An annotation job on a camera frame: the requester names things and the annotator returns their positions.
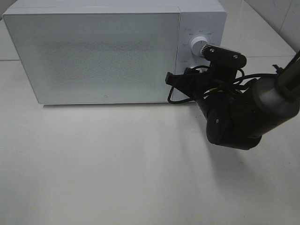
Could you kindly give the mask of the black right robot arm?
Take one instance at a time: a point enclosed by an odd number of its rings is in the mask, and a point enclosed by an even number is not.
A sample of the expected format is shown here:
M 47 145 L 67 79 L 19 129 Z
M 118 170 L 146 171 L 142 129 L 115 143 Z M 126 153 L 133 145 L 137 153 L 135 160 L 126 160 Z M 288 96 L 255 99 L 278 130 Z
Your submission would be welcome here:
M 167 73 L 172 90 L 195 101 L 206 118 L 210 143 L 240 150 L 255 147 L 262 136 L 300 111 L 300 56 L 273 74 L 242 74 L 244 55 L 205 45 L 201 51 L 208 66 L 186 68 L 181 75 Z

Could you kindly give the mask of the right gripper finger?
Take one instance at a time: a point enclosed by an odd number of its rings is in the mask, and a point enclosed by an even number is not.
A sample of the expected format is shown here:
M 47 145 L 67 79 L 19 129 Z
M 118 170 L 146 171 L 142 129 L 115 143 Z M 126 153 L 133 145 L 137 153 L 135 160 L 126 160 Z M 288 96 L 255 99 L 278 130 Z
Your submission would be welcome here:
M 165 83 L 167 85 L 174 85 L 178 80 L 178 76 L 168 72 L 165 78 Z

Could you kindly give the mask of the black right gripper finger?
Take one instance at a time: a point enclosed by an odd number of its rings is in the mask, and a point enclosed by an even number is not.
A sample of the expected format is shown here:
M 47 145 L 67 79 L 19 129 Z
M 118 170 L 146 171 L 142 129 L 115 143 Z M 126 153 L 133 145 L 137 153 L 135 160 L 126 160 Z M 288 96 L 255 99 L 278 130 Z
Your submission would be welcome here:
M 184 71 L 184 76 L 195 76 L 195 75 L 198 75 L 199 74 L 199 70 L 196 69 L 196 70 L 192 70 L 192 69 L 189 69 L 189 67 L 187 67 Z

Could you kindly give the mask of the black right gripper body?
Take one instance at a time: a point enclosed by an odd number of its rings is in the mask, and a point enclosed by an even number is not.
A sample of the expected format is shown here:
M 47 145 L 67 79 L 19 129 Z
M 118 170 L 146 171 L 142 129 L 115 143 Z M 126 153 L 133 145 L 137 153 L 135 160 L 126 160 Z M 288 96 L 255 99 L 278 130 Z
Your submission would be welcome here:
M 184 100 L 171 103 L 185 103 L 198 100 L 211 88 L 219 87 L 222 83 L 233 81 L 237 74 L 237 69 L 224 67 L 211 63 L 209 66 L 197 66 L 199 74 L 195 76 L 177 75 L 178 80 L 171 85 L 171 94 L 175 89 L 187 96 Z

